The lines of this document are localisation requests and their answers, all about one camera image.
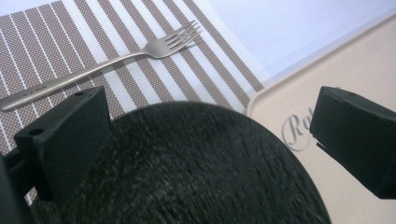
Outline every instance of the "gray and white striped placemat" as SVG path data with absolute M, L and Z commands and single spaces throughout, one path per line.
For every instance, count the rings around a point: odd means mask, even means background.
M 270 78 L 200 0 L 64 0 L 0 17 L 0 97 L 141 49 L 196 20 L 201 37 L 180 53 L 121 63 L 45 99 L 1 112 L 0 148 L 68 95 L 105 86 L 111 118 L 144 105 L 200 101 L 244 112 Z

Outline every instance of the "silver fork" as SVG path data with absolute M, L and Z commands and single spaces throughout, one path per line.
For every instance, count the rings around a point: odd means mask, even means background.
M 67 76 L 58 77 L 26 90 L 13 93 L 0 99 L 0 110 L 7 111 L 22 105 L 29 104 L 38 98 L 71 85 L 94 72 L 98 72 L 114 63 L 119 63 L 137 55 L 149 55 L 156 59 L 167 57 L 185 47 L 196 36 L 198 36 L 198 34 L 201 33 L 201 31 L 198 31 L 199 26 L 196 27 L 196 24 L 197 22 L 190 21 L 173 33 L 166 35 L 161 39 L 148 42 L 144 48 L 137 52 L 123 55 L 118 58 L 84 68 Z

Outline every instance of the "white surface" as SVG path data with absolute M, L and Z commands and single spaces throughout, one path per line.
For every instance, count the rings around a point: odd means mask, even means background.
M 281 139 L 309 173 L 333 223 L 396 223 L 396 200 L 380 200 L 316 146 L 309 124 L 321 86 L 353 91 L 396 111 L 396 16 L 263 90 L 247 114 Z
M 282 78 L 396 13 L 395 0 L 208 0 L 275 78 Z M 3 0 L 0 15 L 53 0 Z

